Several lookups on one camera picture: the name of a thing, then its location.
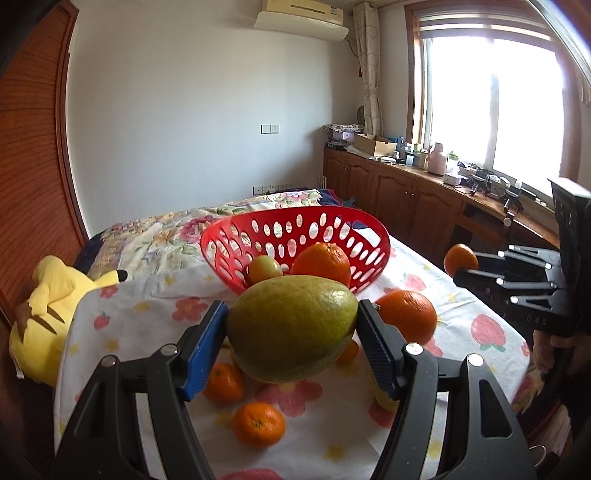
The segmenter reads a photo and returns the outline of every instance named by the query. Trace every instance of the floral bedsheet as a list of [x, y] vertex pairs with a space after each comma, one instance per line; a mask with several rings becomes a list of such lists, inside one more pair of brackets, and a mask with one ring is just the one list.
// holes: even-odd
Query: floral bedsheet
[[199, 241], [217, 220], [240, 213], [319, 205], [318, 190], [274, 193], [217, 207], [196, 208], [118, 223], [102, 234], [103, 245], [88, 276], [126, 270], [130, 278], [181, 270], [204, 262]]

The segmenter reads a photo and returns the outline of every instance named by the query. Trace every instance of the cardboard box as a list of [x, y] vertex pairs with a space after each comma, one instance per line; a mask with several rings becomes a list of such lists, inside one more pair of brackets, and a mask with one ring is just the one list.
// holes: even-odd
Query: cardboard box
[[396, 143], [379, 135], [355, 134], [355, 148], [376, 157], [391, 157], [396, 151]]

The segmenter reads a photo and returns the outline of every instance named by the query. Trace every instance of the roller blind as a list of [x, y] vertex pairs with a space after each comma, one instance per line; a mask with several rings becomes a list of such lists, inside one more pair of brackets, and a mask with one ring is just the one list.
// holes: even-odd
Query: roller blind
[[550, 28], [541, 18], [510, 7], [479, 5], [416, 10], [419, 37], [486, 37], [554, 50]]

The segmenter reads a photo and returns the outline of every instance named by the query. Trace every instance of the air conditioner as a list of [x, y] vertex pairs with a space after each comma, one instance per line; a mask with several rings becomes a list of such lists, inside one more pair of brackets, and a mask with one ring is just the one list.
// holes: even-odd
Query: air conditioner
[[314, 0], [263, 0], [255, 28], [340, 41], [349, 33], [340, 8]]

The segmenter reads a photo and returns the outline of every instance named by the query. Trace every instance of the red plastic basket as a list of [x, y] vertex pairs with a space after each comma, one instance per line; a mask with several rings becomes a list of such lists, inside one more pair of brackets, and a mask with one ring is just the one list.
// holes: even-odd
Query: red plastic basket
[[[379, 237], [372, 245], [355, 231], [363, 225]], [[351, 292], [358, 293], [383, 272], [390, 258], [388, 232], [368, 213], [339, 206], [294, 207], [231, 216], [210, 225], [201, 251], [220, 279], [235, 293], [246, 290], [244, 272], [254, 257], [275, 258], [285, 273], [297, 255], [316, 242], [340, 246], [351, 264]]]

